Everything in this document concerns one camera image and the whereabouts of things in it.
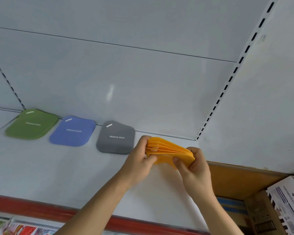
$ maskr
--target red strip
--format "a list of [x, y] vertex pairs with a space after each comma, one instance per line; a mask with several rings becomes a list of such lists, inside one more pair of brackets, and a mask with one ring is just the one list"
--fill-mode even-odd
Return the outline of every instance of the red strip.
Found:
[[[57, 222], [67, 222], [78, 212], [78, 209], [0, 196], [0, 212]], [[105, 229], [136, 235], [203, 235], [197, 231], [180, 230], [165, 225], [162, 226], [118, 216], [112, 216]]]

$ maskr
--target yellow pad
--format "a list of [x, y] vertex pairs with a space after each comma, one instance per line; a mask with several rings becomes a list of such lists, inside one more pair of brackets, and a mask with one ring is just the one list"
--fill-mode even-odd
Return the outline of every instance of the yellow pad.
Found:
[[152, 137], [148, 140], [146, 155], [149, 157], [151, 154], [158, 157], [155, 164], [166, 162], [174, 168], [176, 167], [172, 161], [173, 157], [179, 157], [187, 167], [195, 160], [190, 150], [158, 137]]

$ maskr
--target green pouch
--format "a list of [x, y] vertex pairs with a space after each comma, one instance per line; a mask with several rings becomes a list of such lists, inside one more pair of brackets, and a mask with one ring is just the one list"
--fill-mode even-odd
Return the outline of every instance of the green pouch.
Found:
[[37, 109], [24, 110], [6, 129], [9, 137], [37, 139], [43, 137], [58, 121], [58, 116]]

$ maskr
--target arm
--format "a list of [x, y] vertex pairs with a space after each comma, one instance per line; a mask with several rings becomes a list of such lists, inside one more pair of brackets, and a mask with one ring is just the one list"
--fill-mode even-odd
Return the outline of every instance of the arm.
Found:
[[187, 149], [195, 157], [195, 161], [189, 168], [186, 168], [177, 157], [173, 158], [173, 162], [182, 176], [187, 193], [200, 209], [210, 233], [212, 235], [243, 235], [213, 193], [210, 170], [203, 152], [193, 147]]
[[122, 168], [55, 235], [101, 235], [115, 207], [132, 186], [148, 174], [155, 155], [145, 158], [149, 136], [142, 136]]

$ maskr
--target gray pouch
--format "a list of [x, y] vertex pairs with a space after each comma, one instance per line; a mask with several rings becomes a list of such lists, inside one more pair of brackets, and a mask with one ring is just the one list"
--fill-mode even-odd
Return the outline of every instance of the gray pouch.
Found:
[[135, 129], [115, 121], [103, 124], [96, 147], [99, 152], [129, 154], [134, 147]]

